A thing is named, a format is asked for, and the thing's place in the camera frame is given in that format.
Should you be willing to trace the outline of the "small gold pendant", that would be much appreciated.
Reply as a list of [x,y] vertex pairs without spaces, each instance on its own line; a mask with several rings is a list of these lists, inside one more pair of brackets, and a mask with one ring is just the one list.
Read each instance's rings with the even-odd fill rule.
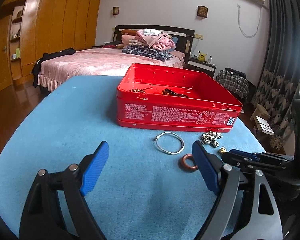
[[222,146],[222,147],[218,150],[218,152],[221,153],[221,154],[224,154],[225,152],[227,152],[227,149],[226,149],[224,146]]

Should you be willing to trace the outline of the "thin silver bangle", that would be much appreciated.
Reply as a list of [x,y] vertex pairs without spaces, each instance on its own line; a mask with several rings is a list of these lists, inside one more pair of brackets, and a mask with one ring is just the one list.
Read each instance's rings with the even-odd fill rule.
[[154,137],[153,140],[156,149],[164,154],[176,155],[185,149],[184,140],[173,132],[162,132]]

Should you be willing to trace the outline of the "white device on stool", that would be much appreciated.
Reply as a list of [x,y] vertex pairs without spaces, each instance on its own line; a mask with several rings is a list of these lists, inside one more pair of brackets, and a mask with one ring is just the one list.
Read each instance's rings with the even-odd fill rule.
[[255,121],[255,125],[258,131],[267,135],[274,135],[274,131],[272,130],[270,124],[268,124],[266,120],[259,116],[254,116],[253,119]]

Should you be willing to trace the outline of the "red metal tin box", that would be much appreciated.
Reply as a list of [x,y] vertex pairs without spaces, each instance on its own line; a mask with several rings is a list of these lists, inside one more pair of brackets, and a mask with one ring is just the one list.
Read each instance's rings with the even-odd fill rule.
[[117,122],[129,128],[229,132],[242,104],[194,70],[134,63],[117,86]]

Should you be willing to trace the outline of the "plaid bag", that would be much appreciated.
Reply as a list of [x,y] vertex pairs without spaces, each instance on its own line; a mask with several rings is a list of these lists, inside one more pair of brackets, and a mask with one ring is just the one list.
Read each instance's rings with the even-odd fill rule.
[[216,81],[239,98],[246,98],[249,93],[249,82],[241,74],[228,68],[220,70]]

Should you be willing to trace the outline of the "blue table cloth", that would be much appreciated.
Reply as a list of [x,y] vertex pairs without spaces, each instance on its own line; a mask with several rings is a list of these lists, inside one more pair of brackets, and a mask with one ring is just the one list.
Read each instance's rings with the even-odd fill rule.
[[40,169],[65,170],[102,141],[109,158],[86,202],[107,239],[194,239],[214,202],[199,171],[156,149],[157,130],[116,122],[118,76],[77,76],[49,94],[0,154],[0,216],[18,234]]

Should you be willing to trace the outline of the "white small bottle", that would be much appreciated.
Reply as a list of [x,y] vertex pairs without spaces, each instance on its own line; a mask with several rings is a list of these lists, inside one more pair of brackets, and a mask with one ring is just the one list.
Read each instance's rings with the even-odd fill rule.
[[208,58],[208,64],[212,64],[212,56],[210,55],[210,57]]

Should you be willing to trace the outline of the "black white nightstand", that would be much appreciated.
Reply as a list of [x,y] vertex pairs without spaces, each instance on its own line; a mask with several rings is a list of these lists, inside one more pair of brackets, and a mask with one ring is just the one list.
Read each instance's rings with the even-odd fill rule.
[[207,62],[203,61],[200,62],[198,59],[191,57],[188,60],[188,63],[186,65],[186,69],[189,70],[195,70],[198,72],[204,72],[211,78],[214,78],[215,72],[216,72],[216,66],[213,64],[208,64]]

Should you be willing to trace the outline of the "yellow pikachu plush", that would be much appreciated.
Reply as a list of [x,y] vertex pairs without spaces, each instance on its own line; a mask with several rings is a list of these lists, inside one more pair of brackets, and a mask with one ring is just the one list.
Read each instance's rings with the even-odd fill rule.
[[206,57],[207,57],[207,53],[201,53],[200,51],[198,51],[197,59],[198,59],[199,62],[205,62]]

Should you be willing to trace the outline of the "black bed headboard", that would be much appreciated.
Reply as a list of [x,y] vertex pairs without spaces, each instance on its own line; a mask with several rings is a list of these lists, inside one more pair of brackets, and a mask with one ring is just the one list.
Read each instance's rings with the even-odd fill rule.
[[170,34],[172,37],[177,37],[176,50],[185,54],[184,61],[187,62],[191,57],[191,48],[194,38],[194,30],[170,27],[164,25],[151,25],[151,24],[124,24],[116,25],[113,29],[113,41],[121,41],[123,29],[139,30],[139,29],[157,29]]

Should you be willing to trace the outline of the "pile of folded clothes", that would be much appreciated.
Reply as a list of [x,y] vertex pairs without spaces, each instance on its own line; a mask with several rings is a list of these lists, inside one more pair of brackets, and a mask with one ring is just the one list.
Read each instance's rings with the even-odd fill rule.
[[177,38],[157,29],[123,29],[121,47],[125,54],[139,55],[165,62],[172,57],[181,61],[185,53],[177,50]]

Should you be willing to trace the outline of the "wooden wardrobe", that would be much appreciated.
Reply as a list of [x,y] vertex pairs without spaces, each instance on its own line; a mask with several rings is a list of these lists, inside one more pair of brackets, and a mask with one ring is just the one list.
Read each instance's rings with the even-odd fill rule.
[[44,53],[95,45],[101,0],[4,0],[0,5],[0,91],[31,78]]

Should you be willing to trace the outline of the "right wall lamp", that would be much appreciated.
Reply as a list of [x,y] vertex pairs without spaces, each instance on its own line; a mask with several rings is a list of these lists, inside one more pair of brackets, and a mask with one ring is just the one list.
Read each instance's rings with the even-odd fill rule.
[[199,18],[207,18],[208,15],[208,7],[199,5],[197,7],[197,17]]

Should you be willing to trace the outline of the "wall lamp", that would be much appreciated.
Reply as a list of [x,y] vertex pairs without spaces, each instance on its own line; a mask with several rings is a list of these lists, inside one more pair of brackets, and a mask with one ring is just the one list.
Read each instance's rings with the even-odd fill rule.
[[120,13],[120,7],[113,7],[112,15],[117,16]]
[[199,18],[207,18],[208,15],[208,7],[199,5],[197,7],[197,17]]

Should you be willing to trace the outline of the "left wall lamp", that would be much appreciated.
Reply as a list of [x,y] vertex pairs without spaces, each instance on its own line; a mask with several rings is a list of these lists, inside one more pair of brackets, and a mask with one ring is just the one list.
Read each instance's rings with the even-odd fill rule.
[[117,16],[120,13],[120,7],[113,7],[112,15]]

